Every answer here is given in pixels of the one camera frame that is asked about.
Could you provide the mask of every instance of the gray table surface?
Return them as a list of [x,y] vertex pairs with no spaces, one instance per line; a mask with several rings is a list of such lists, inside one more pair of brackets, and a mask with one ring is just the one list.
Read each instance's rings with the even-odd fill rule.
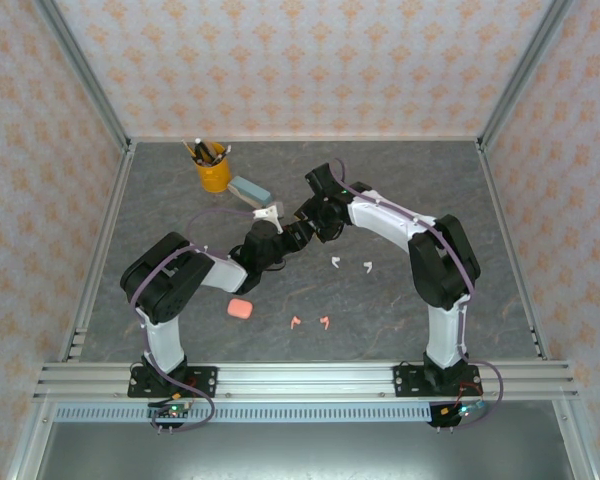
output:
[[[345,160],[348,182],[365,182],[422,214],[460,219],[482,267],[466,332],[474,358],[536,355],[471,142],[241,142],[233,144],[230,165],[233,175],[284,202],[285,221],[291,222],[312,195],[304,175],[334,156]],[[140,357],[142,339],[118,286],[121,274],[168,232],[184,234],[193,214],[218,206],[249,208],[229,192],[206,193],[181,144],[137,146],[82,361]],[[242,243],[249,226],[242,217],[209,215],[197,221],[192,240],[228,251]],[[341,258],[339,269],[332,256]],[[362,265],[368,261],[370,274]],[[327,244],[314,238],[287,258],[284,270],[263,275],[244,297],[254,305],[248,320],[226,313],[231,297],[202,287],[183,311],[181,340],[190,361],[416,360],[427,343],[426,305],[413,287],[407,255],[359,228],[346,228]],[[291,330],[294,315],[302,324]],[[325,315],[331,320],[327,331],[319,323]]]

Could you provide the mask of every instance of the white plastic piece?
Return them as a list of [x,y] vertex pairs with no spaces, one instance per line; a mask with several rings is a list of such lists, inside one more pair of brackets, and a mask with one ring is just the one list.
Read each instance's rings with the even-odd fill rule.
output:
[[267,205],[267,207],[271,207],[273,205],[276,206],[276,209],[278,211],[278,218],[283,218],[284,217],[284,204],[282,202],[276,200],[275,202]]
[[[460,360],[458,353],[458,329],[460,328],[460,312],[466,313],[465,304],[469,295],[464,295],[458,300],[451,310],[434,308],[429,305],[429,344],[427,356],[440,368],[448,368]],[[462,336],[462,351],[466,353],[467,347]]]
[[280,225],[280,222],[278,221],[278,207],[275,202],[267,208],[254,210],[253,218],[273,223],[278,229],[278,233],[282,233],[282,225]]
[[[165,373],[171,372],[184,360],[184,350],[180,345],[178,316],[168,322],[154,325],[142,310],[137,308],[136,311],[144,319],[149,336],[149,348],[158,367]],[[144,352],[144,356],[149,359],[149,352]]]
[[247,271],[230,258],[225,260],[208,253],[206,255],[213,260],[214,265],[201,285],[219,288],[228,293],[238,290],[247,278]]
[[[357,227],[369,229],[372,232],[383,236],[391,243],[396,244],[405,252],[409,253],[409,240],[411,240],[416,233],[425,232],[426,228],[418,225],[416,222],[409,221],[403,215],[400,215],[393,210],[378,205],[378,202],[382,201],[384,203],[395,205],[401,209],[403,208],[384,199],[375,190],[364,192],[364,195],[373,198],[375,203],[368,202],[360,197],[355,197],[348,205],[351,222]],[[415,212],[410,213],[417,219],[429,225],[433,225],[436,220],[434,217],[420,215]]]

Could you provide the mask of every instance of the pencil holder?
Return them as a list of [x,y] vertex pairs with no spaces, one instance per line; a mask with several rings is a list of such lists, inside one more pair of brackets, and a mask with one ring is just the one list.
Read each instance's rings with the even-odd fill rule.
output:
[[[224,153],[224,147],[219,143],[213,142],[213,148],[218,153]],[[227,185],[231,181],[228,157],[224,157],[218,165],[214,165],[213,167],[206,167],[196,163],[196,168],[198,169],[202,188],[207,192],[220,193],[227,189]]]

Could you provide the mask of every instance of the cardboard wall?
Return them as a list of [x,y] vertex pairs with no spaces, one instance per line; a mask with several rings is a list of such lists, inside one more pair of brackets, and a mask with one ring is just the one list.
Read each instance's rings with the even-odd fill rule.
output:
[[119,155],[34,2],[0,1],[0,478],[73,320]]
[[489,161],[556,358],[600,449],[600,0],[576,1]]
[[481,133],[550,0],[60,0],[127,133]]

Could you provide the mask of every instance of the mounting plate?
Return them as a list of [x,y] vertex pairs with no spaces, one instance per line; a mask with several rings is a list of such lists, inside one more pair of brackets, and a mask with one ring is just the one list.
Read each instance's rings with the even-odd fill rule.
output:
[[476,382],[476,378],[480,379],[478,367],[467,365],[453,381],[435,387],[425,378],[424,365],[400,364],[393,367],[393,386],[396,397],[456,397],[460,393],[461,384],[465,384],[463,385],[465,388],[462,392],[463,397],[479,397],[482,395],[479,389],[466,385],[476,384],[480,385],[482,389],[481,381]]
[[[211,398],[215,397],[218,383],[217,367],[187,365],[181,378],[183,379],[182,383],[203,391]],[[156,380],[155,375],[144,365],[136,365],[131,369],[127,396],[129,398],[166,398],[173,395],[175,390],[178,390],[177,387],[174,390],[171,384],[164,385],[164,380],[161,378],[160,380]],[[193,397],[193,393],[189,391],[180,393],[184,398]]]

